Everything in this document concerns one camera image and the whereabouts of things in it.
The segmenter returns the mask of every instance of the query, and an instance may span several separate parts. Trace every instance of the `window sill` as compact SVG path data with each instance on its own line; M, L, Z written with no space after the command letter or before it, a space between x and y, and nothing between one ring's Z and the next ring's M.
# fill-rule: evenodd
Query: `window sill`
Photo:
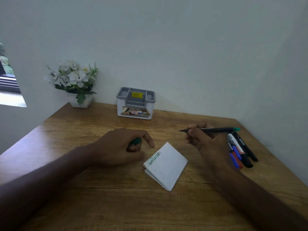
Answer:
M0 105L27 107L21 94L0 91Z

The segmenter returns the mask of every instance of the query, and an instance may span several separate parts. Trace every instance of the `yellow price sticker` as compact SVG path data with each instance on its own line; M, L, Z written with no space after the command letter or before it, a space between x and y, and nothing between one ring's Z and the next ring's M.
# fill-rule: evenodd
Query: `yellow price sticker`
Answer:
M143 98L142 95L143 93L132 92L132 97Z

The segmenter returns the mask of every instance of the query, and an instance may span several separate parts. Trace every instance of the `white paper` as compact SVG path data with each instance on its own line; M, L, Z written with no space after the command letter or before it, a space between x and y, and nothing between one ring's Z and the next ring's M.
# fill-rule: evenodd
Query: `white paper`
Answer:
M171 191L188 160L170 143L165 143L143 166L145 173L166 190Z

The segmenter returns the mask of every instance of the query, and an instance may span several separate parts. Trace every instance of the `green object in hand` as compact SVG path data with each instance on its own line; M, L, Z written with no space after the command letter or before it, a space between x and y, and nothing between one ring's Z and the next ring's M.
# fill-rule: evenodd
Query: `green object in hand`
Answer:
M141 138L136 138L129 143L129 146L130 145L136 145L136 144L139 144L139 143L141 143Z

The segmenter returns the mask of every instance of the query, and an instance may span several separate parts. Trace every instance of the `label sticker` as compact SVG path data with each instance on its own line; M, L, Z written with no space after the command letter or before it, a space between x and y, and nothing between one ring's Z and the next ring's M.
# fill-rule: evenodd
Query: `label sticker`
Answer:
M147 109L140 109L140 108L132 108L132 107L123 106L121 115L138 116L138 117L148 118L151 114L149 113L149 111Z
M143 95L143 93L132 92L132 97L143 98L142 95Z

